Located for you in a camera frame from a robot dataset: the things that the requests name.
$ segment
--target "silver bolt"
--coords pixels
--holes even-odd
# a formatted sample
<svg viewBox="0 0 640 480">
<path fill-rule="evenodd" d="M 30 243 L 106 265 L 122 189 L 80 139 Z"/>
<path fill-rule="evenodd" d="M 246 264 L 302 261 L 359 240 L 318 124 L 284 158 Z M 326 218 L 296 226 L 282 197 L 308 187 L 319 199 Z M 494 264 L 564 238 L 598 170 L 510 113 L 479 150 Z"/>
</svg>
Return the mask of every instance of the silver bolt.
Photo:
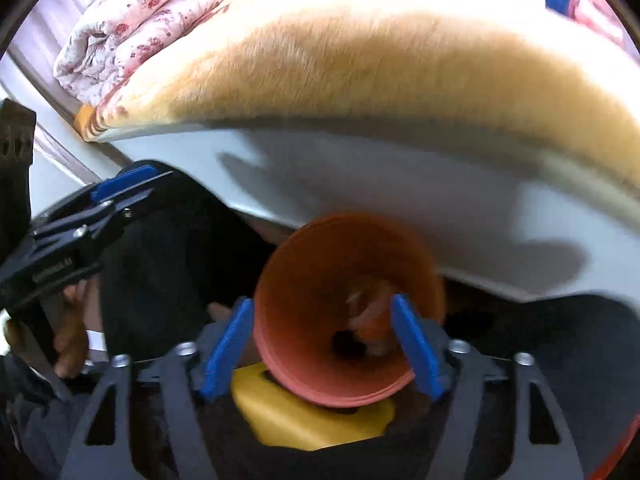
<svg viewBox="0 0 640 480">
<path fill-rule="evenodd" d="M 43 213 L 40 213 L 40 215 L 38 217 L 39 218 L 43 218 L 43 219 L 47 219 L 47 218 L 49 218 L 49 213 L 45 211 Z M 38 233 L 39 233 L 39 231 L 37 229 L 34 229 L 31 234 L 33 236 L 38 236 Z"/>
<path fill-rule="evenodd" d="M 533 355 L 527 354 L 526 352 L 518 352 L 515 359 L 516 362 L 522 366 L 533 366 L 533 363 L 536 362 Z"/>
<path fill-rule="evenodd" d="M 88 230 L 89 228 L 86 225 L 80 226 L 74 231 L 74 238 L 82 238 Z"/>
<path fill-rule="evenodd" d="M 125 366 L 129 366 L 129 356 L 125 354 L 116 355 L 111 360 L 111 366 L 114 368 L 124 368 Z"/>
<path fill-rule="evenodd" d="M 82 367 L 81 374 L 89 374 L 94 369 L 94 362 L 91 359 L 87 359 L 84 361 L 84 366 Z"/>
<path fill-rule="evenodd" d="M 198 347 L 196 343 L 193 341 L 187 341 L 185 343 L 180 343 L 177 347 L 175 347 L 175 352 L 181 356 L 193 355 L 198 351 Z"/>
<path fill-rule="evenodd" d="M 471 346 L 462 339 L 452 339 L 449 343 L 449 351 L 454 354 L 468 354 Z"/>
</svg>

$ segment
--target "folded blanket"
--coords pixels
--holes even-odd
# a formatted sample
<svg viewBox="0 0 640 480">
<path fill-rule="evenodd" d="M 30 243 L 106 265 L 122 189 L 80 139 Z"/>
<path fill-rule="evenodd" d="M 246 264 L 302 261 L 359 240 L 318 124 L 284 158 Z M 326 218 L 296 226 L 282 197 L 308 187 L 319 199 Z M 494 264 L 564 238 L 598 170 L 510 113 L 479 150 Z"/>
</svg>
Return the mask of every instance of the folded blanket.
<svg viewBox="0 0 640 480">
<path fill-rule="evenodd" d="M 640 67 L 548 10 L 225 0 L 208 18 L 115 89 L 85 139 L 212 119 L 435 118 L 542 140 L 640 186 Z"/>
<path fill-rule="evenodd" d="M 221 0 L 96 0 L 54 65 L 62 87 L 93 106 Z"/>
</svg>

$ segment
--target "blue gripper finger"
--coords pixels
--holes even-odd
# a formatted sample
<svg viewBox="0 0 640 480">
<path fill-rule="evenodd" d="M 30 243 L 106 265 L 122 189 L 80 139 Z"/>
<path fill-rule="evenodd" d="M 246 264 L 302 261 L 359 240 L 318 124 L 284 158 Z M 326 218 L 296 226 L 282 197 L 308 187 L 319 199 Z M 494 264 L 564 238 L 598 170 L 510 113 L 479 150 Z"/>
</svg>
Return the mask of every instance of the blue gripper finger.
<svg viewBox="0 0 640 480">
<path fill-rule="evenodd" d="M 151 164 L 145 164 L 144 166 L 118 174 L 98 184 L 91 192 L 91 200 L 94 204 L 97 204 L 128 187 L 135 186 L 145 180 L 158 176 L 159 173 L 160 172 Z"/>
<path fill-rule="evenodd" d="M 205 368 L 200 394 L 207 400 L 229 392 L 231 373 L 254 331 L 254 302 L 245 299 L 232 310 L 225 331 L 211 352 Z"/>
<path fill-rule="evenodd" d="M 414 369 L 418 389 L 431 400 L 438 400 L 448 390 L 449 380 L 444 377 L 448 366 L 442 361 L 441 349 L 438 348 L 440 345 L 432 346 L 424 329 L 434 328 L 438 335 L 444 331 L 434 321 L 419 317 L 407 298 L 401 294 L 393 296 L 391 324 L 404 355 Z"/>
</svg>

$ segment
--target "blue clamp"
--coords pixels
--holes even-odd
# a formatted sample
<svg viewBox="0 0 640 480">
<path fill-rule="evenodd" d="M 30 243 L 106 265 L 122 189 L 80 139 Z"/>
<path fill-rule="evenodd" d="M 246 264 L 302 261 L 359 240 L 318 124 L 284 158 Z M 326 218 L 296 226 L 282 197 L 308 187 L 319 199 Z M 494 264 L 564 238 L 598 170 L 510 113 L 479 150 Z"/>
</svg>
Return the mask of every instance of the blue clamp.
<svg viewBox="0 0 640 480">
<path fill-rule="evenodd" d="M 209 358 L 204 365 L 202 384 L 198 388 L 200 395 L 207 400 L 230 391 L 231 374 L 254 331 L 253 300 L 247 298 L 239 301 L 227 322 L 213 323 L 210 327 L 217 334 L 208 338 L 213 343 L 213 348 L 211 352 L 204 354 L 209 355 Z"/>
<path fill-rule="evenodd" d="M 435 402 L 452 387 L 453 368 L 445 360 L 449 337 L 434 320 L 420 317 L 401 294 L 393 297 L 391 324 L 418 390 Z"/>
<path fill-rule="evenodd" d="M 204 362 L 198 391 L 213 400 L 230 391 L 231 375 L 254 331 L 254 302 L 239 301 L 226 322 L 209 325 L 198 339 Z M 418 389 L 438 400 L 452 387 L 453 368 L 446 362 L 449 337 L 436 322 L 420 317 L 407 298 L 393 297 L 391 323 L 398 341 L 414 369 Z"/>
<path fill-rule="evenodd" d="M 116 193 L 158 176 L 158 174 L 159 171 L 150 164 L 126 171 L 98 184 L 91 192 L 91 200 L 94 204 L 103 202 Z"/>
</svg>

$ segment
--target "yellow 3d printed part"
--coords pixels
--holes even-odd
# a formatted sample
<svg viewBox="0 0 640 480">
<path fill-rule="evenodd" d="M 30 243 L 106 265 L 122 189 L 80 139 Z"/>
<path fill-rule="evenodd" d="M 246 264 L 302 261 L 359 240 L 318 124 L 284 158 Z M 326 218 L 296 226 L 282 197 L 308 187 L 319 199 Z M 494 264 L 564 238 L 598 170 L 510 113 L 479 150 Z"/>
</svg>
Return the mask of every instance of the yellow 3d printed part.
<svg viewBox="0 0 640 480">
<path fill-rule="evenodd" d="M 348 412 L 309 404 L 276 384 L 264 363 L 238 368 L 231 394 L 261 443 L 306 451 L 380 436 L 396 410 L 391 399 Z"/>
</svg>

